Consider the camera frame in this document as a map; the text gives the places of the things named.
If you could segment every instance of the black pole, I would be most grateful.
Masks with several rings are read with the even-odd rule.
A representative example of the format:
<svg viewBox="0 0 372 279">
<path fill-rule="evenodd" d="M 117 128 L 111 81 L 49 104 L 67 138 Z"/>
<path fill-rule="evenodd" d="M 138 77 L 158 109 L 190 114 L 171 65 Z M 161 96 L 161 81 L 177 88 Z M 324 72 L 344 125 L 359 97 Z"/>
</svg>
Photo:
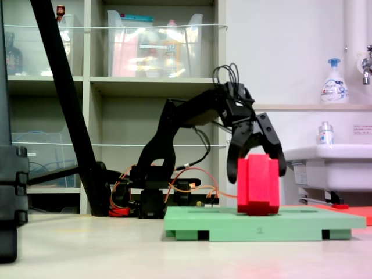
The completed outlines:
<svg viewBox="0 0 372 279">
<path fill-rule="evenodd" d="M 52 3 L 50 0 L 31 0 L 31 4 L 53 73 L 54 84 L 70 132 L 77 162 L 80 167 L 92 167 L 96 161 L 69 62 L 54 17 Z"/>
<path fill-rule="evenodd" d="M 2 1 L 0 1 L 0 145 L 11 145 L 8 76 L 6 73 L 5 38 Z"/>
<path fill-rule="evenodd" d="M 87 193 L 92 214 L 107 216 L 111 190 L 105 177 L 106 167 L 104 164 L 98 164 L 94 158 L 69 62 L 54 18 L 51 0 L 31 0 L 31 5 L 53 73 L 59 102 L 74 146 L 79 175 Z"/>
</svg>

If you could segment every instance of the box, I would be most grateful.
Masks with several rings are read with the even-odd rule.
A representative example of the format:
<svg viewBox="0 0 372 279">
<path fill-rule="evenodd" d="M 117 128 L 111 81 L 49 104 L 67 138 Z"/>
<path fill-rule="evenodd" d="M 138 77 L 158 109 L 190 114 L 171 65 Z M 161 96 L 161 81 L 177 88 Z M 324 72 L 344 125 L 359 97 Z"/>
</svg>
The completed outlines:
<svg viewBox="0 0 372 279">
<path fill-rule="evenodd" d="M 12 133 L 13 145 L 24 146 L 30 164 L 30 178 L 71 167 L 77 164 L 75 152 L 67 126 L 60 133 L 47 133 L 43 131 L 27 131 L 25 133 Z M 77 175 L 67 176 L 48 181 L 32 188 L 76 188 L 80 183 Z"/>
<path fill-rule="evenodd" d="M 75 15 L 64 15 L 60 34 L 71 72 L 83 75 L 83 29 Z M 52 76 L 40 32 L 37 27 L 5 27 L 5 51 L 8 75 Z"/>
<path fill-rule="evenodd" d="M 201 77 L 202 27 L 196 24 L 202 18 L 193 15 L 188 27 L 145 28 L 152 22 L 138 21 L 128 28 L 128 21 L 109 10 L 109 27 L 118 27 L 109 29 L 109 76 Z"/>
</svg>

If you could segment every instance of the green platform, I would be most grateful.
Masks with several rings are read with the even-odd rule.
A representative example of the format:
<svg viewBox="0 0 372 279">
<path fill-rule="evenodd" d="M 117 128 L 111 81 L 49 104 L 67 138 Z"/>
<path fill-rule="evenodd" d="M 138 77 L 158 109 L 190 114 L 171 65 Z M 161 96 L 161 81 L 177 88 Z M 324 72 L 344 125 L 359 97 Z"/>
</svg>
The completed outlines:
<svg viewBox="0 0 372 279">
<path fill-rule="evenodd" d="M 351 239 L 366 218 L 312 206 L 281 207 L 274 216 L 247 216 L 236 208 L 168 207 L 167 237 L 210 241 L 319 241 Z"/>
</svg>

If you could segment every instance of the blue pump cap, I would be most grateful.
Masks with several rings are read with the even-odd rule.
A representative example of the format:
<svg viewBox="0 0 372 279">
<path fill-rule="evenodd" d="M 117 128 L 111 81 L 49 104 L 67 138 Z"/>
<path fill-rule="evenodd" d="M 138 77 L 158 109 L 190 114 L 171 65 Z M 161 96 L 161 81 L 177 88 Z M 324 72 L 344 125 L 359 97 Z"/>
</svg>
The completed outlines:
<svg viewBox="0 0 372 279">
<path fill-rule="evenodd" d="M 328 63 L 331 64 L 331 67 L 337 67 L 337 64 L 341 62 L 338 58 L 332 58 L 328 60 Z"/>
</svg>

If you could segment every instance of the sticker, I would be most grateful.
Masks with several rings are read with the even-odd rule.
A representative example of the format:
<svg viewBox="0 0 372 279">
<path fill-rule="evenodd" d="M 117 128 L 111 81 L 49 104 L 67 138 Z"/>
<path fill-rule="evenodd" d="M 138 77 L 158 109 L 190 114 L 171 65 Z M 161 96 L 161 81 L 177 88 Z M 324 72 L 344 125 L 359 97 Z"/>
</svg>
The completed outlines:
<svg viewBox="0 0 372 279">
<path fill-rule="evenodd" d="M 348 88 L 341 80 L 328 80 L 323 87 L 320 98 L 323 102 L 336 101 L 348 97 Z"/>
<path fill-rule="evenodd" d="M 372 135 L 372 125 L 354 125 L 354 135 Z"/>
<path fill-rule="evenodd" d="M 293 170 L 296 184 L 307 185 L 306 166 L 304 164 L 297 164 L 293 166 Z"/>
</svg>

